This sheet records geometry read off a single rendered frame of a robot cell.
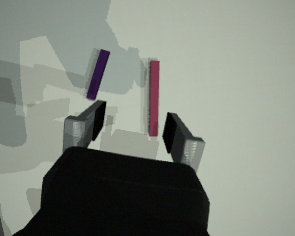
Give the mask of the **pink rod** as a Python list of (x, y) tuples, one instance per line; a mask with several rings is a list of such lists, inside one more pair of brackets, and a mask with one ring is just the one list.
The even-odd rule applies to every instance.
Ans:
[(150, 61), (150, 137), (158, 137), (159, 68), (160, 61)]

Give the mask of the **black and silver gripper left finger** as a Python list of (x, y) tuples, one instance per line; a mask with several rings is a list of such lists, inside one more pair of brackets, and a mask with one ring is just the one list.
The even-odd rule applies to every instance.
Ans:
[(88, 148), (95, 141), (104, 124), (107, 101), (97, 100), (79, 116), (64, 119), (63, 153), (67, 148)]

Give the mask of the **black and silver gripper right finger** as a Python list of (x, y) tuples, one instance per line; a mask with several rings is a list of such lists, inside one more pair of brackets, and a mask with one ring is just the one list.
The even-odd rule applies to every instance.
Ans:
[(189, 165), (197, 173), (205, 141), (194, 137), (179, 116), (170, 112), (167, 112), (162, 137), (173, 162)]

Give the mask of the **purple rod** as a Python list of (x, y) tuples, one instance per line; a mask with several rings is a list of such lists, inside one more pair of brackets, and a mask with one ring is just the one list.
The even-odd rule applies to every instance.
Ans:
[(110, 51), (101, 49), (86, 98), (91, 100), (96, 99), (97, 92), (101, 83), (101, 79), (102, 79), (109, 55), (110, 55)]

